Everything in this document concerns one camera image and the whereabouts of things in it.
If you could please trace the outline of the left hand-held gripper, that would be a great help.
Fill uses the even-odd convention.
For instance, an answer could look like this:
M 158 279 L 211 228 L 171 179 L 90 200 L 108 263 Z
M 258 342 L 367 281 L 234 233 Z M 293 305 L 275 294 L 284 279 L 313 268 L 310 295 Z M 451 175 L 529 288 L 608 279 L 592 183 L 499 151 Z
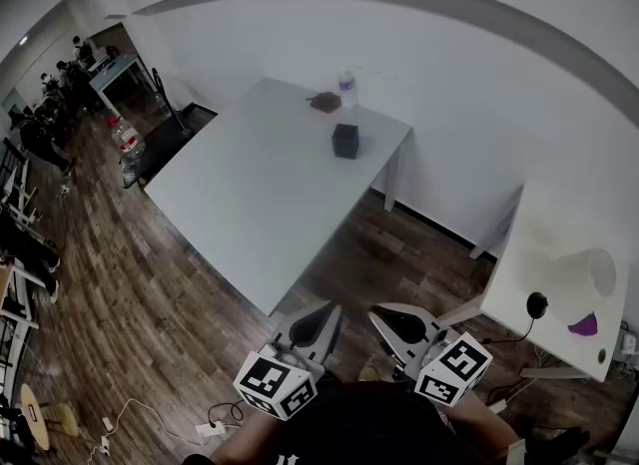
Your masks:
M 341 306 L 329 301 L 289 314 L 273 339 L 247 356 L 234 380 L 240 396 L 277 419 L 293 418 L 317 397 L 341 322 Z

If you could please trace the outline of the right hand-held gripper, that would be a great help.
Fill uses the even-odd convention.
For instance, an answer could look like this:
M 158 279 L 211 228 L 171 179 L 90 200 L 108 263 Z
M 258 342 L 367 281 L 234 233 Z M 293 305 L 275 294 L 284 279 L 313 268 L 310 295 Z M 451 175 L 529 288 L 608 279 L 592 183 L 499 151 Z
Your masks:
M 386 302 L 372 305 L 367 315 L 382 347 L 414 381 L 414 392 L 442 406 L 454 407 L 492 362 L 493 356 L 468 332 L 440 330 L 423 307 Z

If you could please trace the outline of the black cube box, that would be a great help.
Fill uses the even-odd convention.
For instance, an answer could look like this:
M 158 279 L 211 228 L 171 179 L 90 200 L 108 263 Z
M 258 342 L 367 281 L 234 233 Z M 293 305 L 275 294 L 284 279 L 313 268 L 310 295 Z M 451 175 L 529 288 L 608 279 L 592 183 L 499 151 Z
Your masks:
M 337 123 L 331 135 L 331 144 L 337 158 L 354 160 L 359 149 L 358 126 Z

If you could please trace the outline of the person's left forearm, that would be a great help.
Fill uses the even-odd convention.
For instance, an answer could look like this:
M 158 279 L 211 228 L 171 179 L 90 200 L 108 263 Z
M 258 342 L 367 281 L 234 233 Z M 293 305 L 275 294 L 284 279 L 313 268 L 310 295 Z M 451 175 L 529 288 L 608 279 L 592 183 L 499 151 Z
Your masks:
M 256 465 L 283 422 L 265 412 L 253 413 L 213 453 L 216 465 Z

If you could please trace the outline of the person's right forearm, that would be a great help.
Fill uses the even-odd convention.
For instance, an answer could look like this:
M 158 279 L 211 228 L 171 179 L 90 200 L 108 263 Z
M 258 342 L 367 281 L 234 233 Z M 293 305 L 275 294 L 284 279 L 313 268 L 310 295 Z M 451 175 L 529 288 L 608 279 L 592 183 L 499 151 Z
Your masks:
M 472 391 L 453 407 L 444 407 L 443 412 L 457 434 L 493 461 L 505 457 L 510 446 L 519 441 L 512 427 Z

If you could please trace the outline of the person's black shirt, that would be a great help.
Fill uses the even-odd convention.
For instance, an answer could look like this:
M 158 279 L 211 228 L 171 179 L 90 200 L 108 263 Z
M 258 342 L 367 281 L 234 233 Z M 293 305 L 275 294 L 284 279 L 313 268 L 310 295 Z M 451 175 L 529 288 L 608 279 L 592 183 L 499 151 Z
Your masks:
M 505 465 L 457 434 L 443 408 L 398 383 L 334 374 L 280 429 L 256 465 Z M 216 465 L 192 454 L 182 465 Z

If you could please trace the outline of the black round device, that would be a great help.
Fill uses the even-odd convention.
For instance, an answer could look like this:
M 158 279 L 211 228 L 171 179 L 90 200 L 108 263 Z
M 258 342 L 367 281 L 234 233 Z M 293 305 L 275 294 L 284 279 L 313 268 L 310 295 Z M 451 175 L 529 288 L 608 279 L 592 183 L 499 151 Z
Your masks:
M 548 308 L 547 297 L 538 291 L 532 292 L 526 300 L 526 310 L 533 320 L 538 320 L 544 316 Z

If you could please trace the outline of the white table leg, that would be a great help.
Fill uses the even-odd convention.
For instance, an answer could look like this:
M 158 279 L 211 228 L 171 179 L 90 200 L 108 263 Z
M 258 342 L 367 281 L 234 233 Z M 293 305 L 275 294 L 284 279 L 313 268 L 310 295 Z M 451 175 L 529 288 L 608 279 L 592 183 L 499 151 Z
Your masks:
M 409 129 L 386 163 L 383 208 L 388 213 L 395 205 L 404 164 L 404 149 L 409 145 L 412 135 L 413 129 Z

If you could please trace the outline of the purple cloth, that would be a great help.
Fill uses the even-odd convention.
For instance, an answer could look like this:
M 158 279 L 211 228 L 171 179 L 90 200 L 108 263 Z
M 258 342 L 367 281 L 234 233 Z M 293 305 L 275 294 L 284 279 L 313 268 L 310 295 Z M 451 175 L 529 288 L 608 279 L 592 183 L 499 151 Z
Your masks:
M 591 312 L 580 321 L 568 326 L 568 330 L 576 335 L 590 337 L 598 333 L 598 322 L 594 312 Z

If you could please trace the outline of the brown leather pouch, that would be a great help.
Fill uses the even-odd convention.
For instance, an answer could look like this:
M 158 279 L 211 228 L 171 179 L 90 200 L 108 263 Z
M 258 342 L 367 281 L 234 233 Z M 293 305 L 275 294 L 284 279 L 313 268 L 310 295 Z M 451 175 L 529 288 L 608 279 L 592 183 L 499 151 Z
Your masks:
M 321 92 L 306 98 L 310 106 L 318 111 L 331 114 L 341 107 L 341 98 L 333 92 Z

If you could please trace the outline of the black platform cart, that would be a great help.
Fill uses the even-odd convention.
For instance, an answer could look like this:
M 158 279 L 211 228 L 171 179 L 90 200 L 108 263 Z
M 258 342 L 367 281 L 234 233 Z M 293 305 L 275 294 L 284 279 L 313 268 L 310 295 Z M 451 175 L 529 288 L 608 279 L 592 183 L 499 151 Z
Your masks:
M 217 112 L 199 104 L 191 103 L 165 119 L 144 137 L 145 149 L 138 157 L 124 155 L 120 162 L 123 188 L 147 184 L 206 124 L 218 115 Z

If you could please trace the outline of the clear plastic water bottle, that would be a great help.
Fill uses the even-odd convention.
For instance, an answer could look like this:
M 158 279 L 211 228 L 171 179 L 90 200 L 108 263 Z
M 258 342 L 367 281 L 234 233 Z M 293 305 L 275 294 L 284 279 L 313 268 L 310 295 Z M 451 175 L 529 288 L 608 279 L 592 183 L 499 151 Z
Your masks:
M 338 89 L 341 105 L 345 108 L 356 106 L 356 86 L 355 77 L 348 68 L 342 68 L 338 74 Z

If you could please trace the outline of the small round wooden stool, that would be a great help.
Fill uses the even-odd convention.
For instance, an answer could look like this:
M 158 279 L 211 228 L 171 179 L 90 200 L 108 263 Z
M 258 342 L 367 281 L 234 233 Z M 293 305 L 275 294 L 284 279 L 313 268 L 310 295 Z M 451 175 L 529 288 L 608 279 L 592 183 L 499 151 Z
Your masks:
M 72 406 L 68 402 L 62 402 L 57 404 L 56 410 L 63 432 L 70 437 L 77 438 L 80 435 L 80 430 Z

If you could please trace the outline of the large clear water jug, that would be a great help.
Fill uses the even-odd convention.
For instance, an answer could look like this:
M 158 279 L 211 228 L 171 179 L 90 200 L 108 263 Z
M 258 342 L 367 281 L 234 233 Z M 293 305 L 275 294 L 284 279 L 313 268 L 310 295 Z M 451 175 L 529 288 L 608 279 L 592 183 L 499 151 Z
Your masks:
M 112 117 L 108 119 L 107 126 L 124 156 L 132 159 L 142 156 L 146 149 L 144 138 L 127 120 Z

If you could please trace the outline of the white table with blue top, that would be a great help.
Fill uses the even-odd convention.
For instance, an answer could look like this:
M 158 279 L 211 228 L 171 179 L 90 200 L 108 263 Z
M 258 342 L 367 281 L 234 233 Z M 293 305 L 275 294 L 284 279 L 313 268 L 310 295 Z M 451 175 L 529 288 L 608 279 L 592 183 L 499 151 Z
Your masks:
M 105 91 L 133 66 L 136 66 L 139 69 L 151 93 L 157 93 L 158 90 L 156 84 L 137 54 L 123 54 L 118 56 L 104 70 L 100 71 L 90 82 L 91 87 L 97 93 L 98 97 L 116 118 L 121 118 L 121 114 L 106 96 Z

